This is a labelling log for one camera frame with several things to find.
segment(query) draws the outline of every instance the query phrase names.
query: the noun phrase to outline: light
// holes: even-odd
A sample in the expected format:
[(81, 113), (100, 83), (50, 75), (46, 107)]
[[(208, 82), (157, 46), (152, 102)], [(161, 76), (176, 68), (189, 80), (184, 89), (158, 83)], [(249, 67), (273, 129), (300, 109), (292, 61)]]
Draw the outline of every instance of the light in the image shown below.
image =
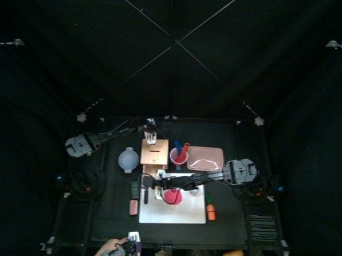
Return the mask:
[(283, 186), (279, 186), (279, 187), (277, 187), (277, 191), (279, 191), (279, 192), (283, 192)]
[(328, 47), (328, 48), (335, 48), (335, 49), (336, 49), (337, 47), (342, 47), (342, 45), (337, 44), (337, 42), (336, 42), (335, 40), (331, 40), (331, 41), (327, 43), (325, 47)]

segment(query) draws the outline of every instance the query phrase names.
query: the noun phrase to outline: black curtain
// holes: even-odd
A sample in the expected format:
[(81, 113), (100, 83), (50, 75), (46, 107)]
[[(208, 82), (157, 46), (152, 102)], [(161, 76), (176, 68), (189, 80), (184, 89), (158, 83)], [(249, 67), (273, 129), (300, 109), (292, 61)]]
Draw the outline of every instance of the black curtain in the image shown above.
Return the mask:
[(303, 255), (342, 252), (340, 67), (342, 52), (327, 49), (267, 125), (273, 172), (285, 185), (284, 234)]
[(2, 1), (0, 252), (50, 232), (76, 115), (265, 119), (285, 239), (340, 248), (339, 1)]

